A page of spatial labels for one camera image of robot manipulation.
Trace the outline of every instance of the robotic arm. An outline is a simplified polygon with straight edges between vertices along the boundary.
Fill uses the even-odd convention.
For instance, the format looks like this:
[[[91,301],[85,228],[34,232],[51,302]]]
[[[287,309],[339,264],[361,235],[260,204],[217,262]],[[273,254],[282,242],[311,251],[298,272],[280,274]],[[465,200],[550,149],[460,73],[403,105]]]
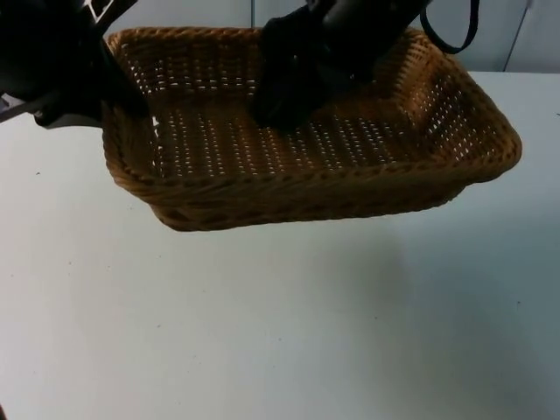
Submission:
[[[101,125],[101,103],[134,115],[148,108],[103,40],[137,0],[0,0],[0,123],[22,113],[38,125]],[[457,53],[474,38],[479,0],[465,45],[452,48],[428,24],[431,0],[307,0],[271,19],[260,41],[264,67],[255,120],[291,130],[336,95],[372,80],[374,63],[421,16],[437,46]]]

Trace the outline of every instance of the brown basket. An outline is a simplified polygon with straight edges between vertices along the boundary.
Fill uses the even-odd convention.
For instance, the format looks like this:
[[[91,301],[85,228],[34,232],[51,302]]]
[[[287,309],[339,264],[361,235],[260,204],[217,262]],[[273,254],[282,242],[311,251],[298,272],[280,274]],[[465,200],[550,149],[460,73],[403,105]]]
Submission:
[[[359,94],[296,133],[248,112],[259,31],[145,28],[113,35],[151,118],[104,109],[116,183],[167,226],[214,230],[439,206],[520,159],[519,137],[457,61],[408,30]]]

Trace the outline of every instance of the rectangular basket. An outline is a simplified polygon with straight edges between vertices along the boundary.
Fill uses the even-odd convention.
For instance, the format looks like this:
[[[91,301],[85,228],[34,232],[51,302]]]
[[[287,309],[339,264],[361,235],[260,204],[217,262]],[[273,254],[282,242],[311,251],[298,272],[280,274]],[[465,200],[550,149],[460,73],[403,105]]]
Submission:
[[[253,29],[141,28],[109,46],[151,116],[104,108],[115,182],[179,231],[423,210],[512,168],[521,141],[458,62],[408,30],[375,80],[289,135],[248,112]]]

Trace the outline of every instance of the white tabletop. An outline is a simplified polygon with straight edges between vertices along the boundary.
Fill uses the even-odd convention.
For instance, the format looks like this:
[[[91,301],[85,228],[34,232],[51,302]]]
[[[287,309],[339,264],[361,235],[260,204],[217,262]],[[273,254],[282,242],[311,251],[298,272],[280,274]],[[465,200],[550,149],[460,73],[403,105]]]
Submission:
[[[99,130],[2,124],[9,419],[560,418],[560,75],[474,77],[522,161],[370,220],[178,234]]]

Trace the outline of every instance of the basket rim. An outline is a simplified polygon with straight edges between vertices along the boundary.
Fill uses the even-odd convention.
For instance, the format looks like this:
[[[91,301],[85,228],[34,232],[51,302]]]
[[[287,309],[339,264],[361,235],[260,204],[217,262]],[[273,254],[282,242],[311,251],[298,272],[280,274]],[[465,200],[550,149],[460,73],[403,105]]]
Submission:
[[[155,35],[177,37],[188,35],[190,37],[195,37],[196,39],[208,39],[214,38],[220,34],[227,35],[229,37],[257,37],[260,28],[211,28],[211,27],[197,27],[197,26],[187,26],[187,27],[138,27],[133,29],[127,29],[109,37],[108,44],[111,48],[113,54],[118,54],[124,45],[129,42],[129,39],[134,39],[135,42],[141,41],[142,39],[149,39]],[[421,39],[424,43],[427,36],[423,31],[415,28],[408,28],[406,31],[408,36],[415,39]],[[350,178],[356,178],[360,180],[367,180],[371,186],[375,184],[383,184],[385,188],[390,186],[395,186],[400,183],[425,183],[427,178],[433,179],[434,173],[443,173],[449,175],[452,173],[455,178],[454,183],[463,180],[465,183],[472,181],[474,178],[475,182],[480,179],[490,180],[500,176],[505,170],[514,167],[518,161],[521,159],[522,155],[522,142],[519,135],[516,133],[514,128],[511,126],[508,119],[501,113],[492,98],[474,81],[471,75],[463,68],[463,66],[452,56],[446,55],[441,52],[435,45],[433,45],[428,40],[428,46],[430,52],[433,53],[433,57],[437,60],[441,60],[442,63],[449,67],[448,74],[453,78],[454,83],[458,86],[465,88],[469,95],[476,95],[479,97],[479,102],[483,103],[492,114],[492,118],[498,118],[497,121],[493,123],[499,124],[506,128],[507,141],[514,144],[514,149],[517,151],[513,156],[508,157],[508,159],[503,159],[499,163],[493,161],[493,157],[489,156],[479,156],[471,158],[465,161],[444,161],[444,160],[425,160],[418,162],[399,162],[399,163],[389,163],[389,164],[379,164],[377,166],[363,167],[363,168],[353,168],[344,170],[329,170],[324,169],[320,171],[298,171],[296,173],[286,173],[280,172],[278,174],[247,174],[247,175],[218,175],[218,176],[201,176],[192,175],[189,177],[169,177],[169,178],[159,178],[153,174],[138,173],[129,167],[125,162],[125,156],[122,147],[119,145],[120,142],[116,141],[115,137],[119,137],[120,133],[118,129],[112,129],[112,136],[109,135],[109,131],[106,129],[110,124],[117,124],[117,113],[114,109],[111,109],[107,104],[103,105],[103,148],[105,157],[107,160],[107,166],[110,173],[115,178],[115,182],[121,186],[125,186],[126,189],[134,193],[136,196],[142,200],[151,201],[151,196],[153,193],[151,189],[157,187],[159,193],[158,198],[154,199],[158,204],[162,203],[162,191],[168,194],[170,200],[175,200],[179,196],[184,196],[189,193],[189,190],[196,189],[197,193],[200,193],[200,187],[206,186],[207,190],[212,188],[220,188],[220,186],[231,186],[231,185],[249,185],[253,182],[268,184],[269,182],[289,182],[285,181],[286,177],[291,179],[310,179],[310,177],[320,177],[325,182],[331,179],[340,180],[342,172],[352,173]]]

